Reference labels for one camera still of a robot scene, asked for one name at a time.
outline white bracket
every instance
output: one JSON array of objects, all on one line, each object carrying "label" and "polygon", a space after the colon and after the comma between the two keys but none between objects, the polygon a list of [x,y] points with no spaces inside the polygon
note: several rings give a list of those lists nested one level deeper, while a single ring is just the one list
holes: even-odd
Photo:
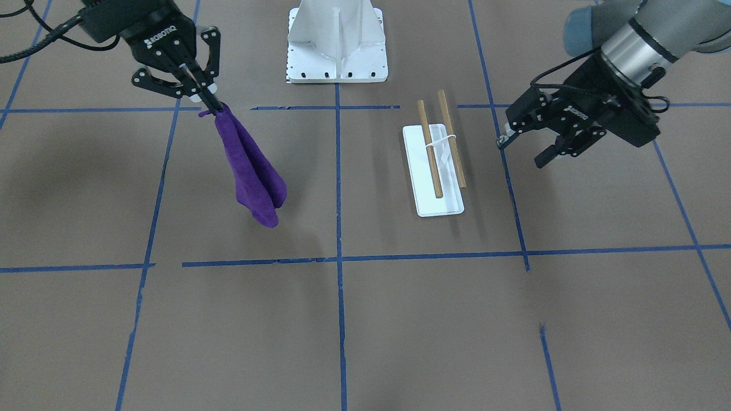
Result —
[{"label": "white bracket", "polygon": [[388,78],[383,12],[371,0],[302,0],[289,12],[289,83]]}]

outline robotiq logo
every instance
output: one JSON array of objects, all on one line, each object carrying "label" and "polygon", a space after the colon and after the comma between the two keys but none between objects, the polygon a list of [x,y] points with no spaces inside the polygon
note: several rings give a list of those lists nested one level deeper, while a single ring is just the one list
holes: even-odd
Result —
[{"label": "robotiq logo", "polygon": [[152,48],[152,44],[154,44],[157,40],[160,40],[162,37],[167,36],[168,34],[177,31],[178,28],[175,26],[170,26],[167,29],[160,31],[158,34],[155,34],[154,36],[150,37],[149,39],[145,39],[145,44],[147,45],[147,48]]},{"label": "robotiq logo", "polygon": [[587,116],[584,113],[581,113],[579,110],[576,110],[574,106],[570,105],[567,108],[564,108],[564,111],[568,111],[569,113],[577,116],[578,118],[581,118],[582,120],[589,120],[589,116]]}]

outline white tray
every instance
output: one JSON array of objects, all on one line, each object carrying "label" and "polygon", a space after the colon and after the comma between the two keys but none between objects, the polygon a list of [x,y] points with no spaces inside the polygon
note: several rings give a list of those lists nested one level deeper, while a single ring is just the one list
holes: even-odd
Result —
[{"label": "white tray", "polygon": [[464,211],[464,203],[447,140],[447,128],[443,124],[429,124],[429,129],[432,141],[435,142],[434,153],[444,197],[436,198],[434,194],[421,126],[404,127],[406,159],[409,162],[416,212],[420,217],[460,214]]}]

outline purple cloth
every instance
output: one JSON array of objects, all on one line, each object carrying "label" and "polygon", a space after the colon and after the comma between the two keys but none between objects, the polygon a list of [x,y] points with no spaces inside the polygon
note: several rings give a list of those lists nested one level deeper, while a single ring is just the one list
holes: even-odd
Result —
[{"label": "purple cloth", "polygon": [[[216,113],[216,128],[236,181],[236,200],[251,210],[261,225],[274,228],[279,223],[275,208],[280,208],[287,199],[287,185],[231,109],[223,106],[224,110]],[[208,114],[210,110],[198,116]]]}]

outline brown floor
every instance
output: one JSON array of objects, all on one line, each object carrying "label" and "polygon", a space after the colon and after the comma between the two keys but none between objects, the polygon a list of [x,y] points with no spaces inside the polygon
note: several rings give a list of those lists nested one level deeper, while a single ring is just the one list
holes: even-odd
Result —
[{"label": "brown floor", "polygon": [[[593,2],[373,1],[389,80],[341,86],[285,83],[298,1],[176,2],[221,29],[219,97],[288,183],[273,230],[124,43],[0,66],[0,410],[728,410],[731,53],[653,88],[678,103],[656,144],[538,170],[551,133],[504,163],[495,124]],[[0,20],[0,54],[36,28]],[[401,128],[441,88],[469,186],[424,219]]]}]

